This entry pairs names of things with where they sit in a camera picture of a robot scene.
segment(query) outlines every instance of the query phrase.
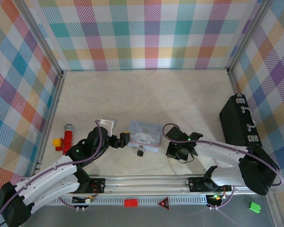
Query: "suitcase handle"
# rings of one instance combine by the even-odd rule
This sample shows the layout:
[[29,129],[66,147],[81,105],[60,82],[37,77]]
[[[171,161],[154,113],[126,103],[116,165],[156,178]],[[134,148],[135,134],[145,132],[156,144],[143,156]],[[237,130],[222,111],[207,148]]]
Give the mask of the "suitcase handle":
[[241,110],[242,110],[242,113],[243,113],[243,114],[245,113],[245,110],[248,110],[249,113],[250,113],[250,118],[251,118],[251,120],[252,120],[252,122],[253,122],[254,125],[246,124],[246,127],[247,127],[247,130],[248,130],[248,131],[251,131],[252,128],[255,128],[255,127],[256,127],[255,120],[254,120],[254,118],[253,118],[252,115],[251,115],[251,110],[250,110],[248,107],[243,107],[243,106],[241,106]]

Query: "red triangle sign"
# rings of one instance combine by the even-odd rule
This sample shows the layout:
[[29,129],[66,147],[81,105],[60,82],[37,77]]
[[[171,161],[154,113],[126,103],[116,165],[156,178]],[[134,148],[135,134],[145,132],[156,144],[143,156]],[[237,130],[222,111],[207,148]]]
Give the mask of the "red triangle sign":
[[169,198],[166,197],[165,199],[163,199],[162,201],[160,201],[160,202],[158,203],[158,205],[160,205],[160,206],[162,206],[162,207],[164,207],[164,208],[166,208],[166,209],[169,210]]

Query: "cartoon character picture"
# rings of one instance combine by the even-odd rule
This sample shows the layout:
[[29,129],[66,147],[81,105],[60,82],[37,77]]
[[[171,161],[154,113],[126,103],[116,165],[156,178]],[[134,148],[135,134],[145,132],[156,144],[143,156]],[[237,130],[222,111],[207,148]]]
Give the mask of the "cartoon character picture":
[[153,142],[156,142],[156,140],[150,134],[146,134],[142,131],[132,135],[132,139],[136,142],[144,144],[151,144]]

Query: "black suitcase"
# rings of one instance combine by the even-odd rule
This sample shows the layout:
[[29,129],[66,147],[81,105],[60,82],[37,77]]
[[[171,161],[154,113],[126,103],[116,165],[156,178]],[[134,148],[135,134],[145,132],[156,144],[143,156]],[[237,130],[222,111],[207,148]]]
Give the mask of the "black suitcase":
[[231,96],[219,116],[226,143],[246,147],[262,146],[245,95]]

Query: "gray floor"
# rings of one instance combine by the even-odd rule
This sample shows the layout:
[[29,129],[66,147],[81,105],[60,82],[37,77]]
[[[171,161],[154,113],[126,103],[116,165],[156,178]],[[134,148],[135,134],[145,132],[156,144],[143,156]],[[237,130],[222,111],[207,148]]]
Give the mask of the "gray floor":
[[[261,206],[259,214],[249,210],[251,202]],[[65,206],[44,206],[25,227],[273,227],[264,196],[236,195],[218,211],[204,205],[124,208],[94,206],[76,212]]]

